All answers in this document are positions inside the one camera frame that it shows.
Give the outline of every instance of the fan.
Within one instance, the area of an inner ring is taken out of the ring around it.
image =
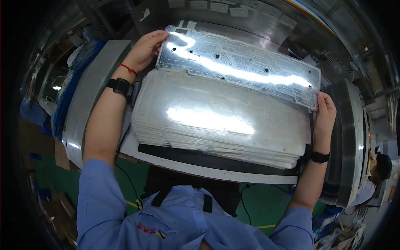
[[[354,73],[350,63],[343,62],[340,54],[336,51],[325,53],[326,60],[322,61],[322,73],[330,84],[334,84],[343,79],[353,81]]]

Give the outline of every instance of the person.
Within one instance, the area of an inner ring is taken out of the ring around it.
[[[143,36],[122,64],[135,72],[143,70],[167,37],[168,33],[161,30]],[[119,66],[112,79],[122,78],[132,84],[135,76]],[[318,94],[318,105],[313,150],[328,155],[336,108],[323,92]],[[76,211],[78,249],[312,249],[311,214],[322,191],[327,162],[307,163],[269,238],[236,220],[232,211],[229,214],[220,205],[221,195],[214,195],[203,185],[165,186],[150,193],[142,201],[141,210],[126,216],[125,199],[114,175],[125,106],[126,98],[106,87],[87,124]]]
[[[33,96],[33,88],[34,85],[31,82],[27,96],[24,97],[23,93],[21,92],[21,97],[23,97],[23,100],[20,104],[20,114],[23,118],[27,119],[31,123],[42,127],[48,115]]]
[[[374,153],[371,148],[369,148],[368,158],[371,175],[365,178],[358,186],[356,198],[349,206],[355,206],[354,211],[364,208],[368,202],[376,196],[383,181],[388,179],[392,172],[392,160],[388,155],[378,152],[375,161]]]

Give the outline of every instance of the hand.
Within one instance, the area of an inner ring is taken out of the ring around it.
[[[156,30],[142,36],[133,46],[122,64],[130,67],[136,72],[146,68],[155,56],[160,52],[161,42],[168,37],[168,32]]]
[[[336,118],[336,107],[332,98],[324,92],[317,95],[318,111],[314,125],[314,151],[329,154],[330,139]]]

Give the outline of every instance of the shirt logo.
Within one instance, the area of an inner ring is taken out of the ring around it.
[[[155,234],[156,233],[156,228],[149,228],[142,223],[139,222],[138,224],[138,229],[147,233],[147,234]]]
[[[163,238],[163,239],[165,239],[165,237],[167,236],[167,234],[165,234],[163,231],[161,231],[161,230],[159,230],[158,232],[157,232],[157,235],[160,237],[160,238]]]

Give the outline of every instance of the transparent membrane sheet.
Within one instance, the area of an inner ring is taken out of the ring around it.
[[[152,70],[132,113],[139,141],[293,168],[310,143],[308,109],[222,80]]]
[[[175,26],[165,30],[170,35],[157,58],[158,69],[221,79],[316,108],[319,68],[209,32]]]

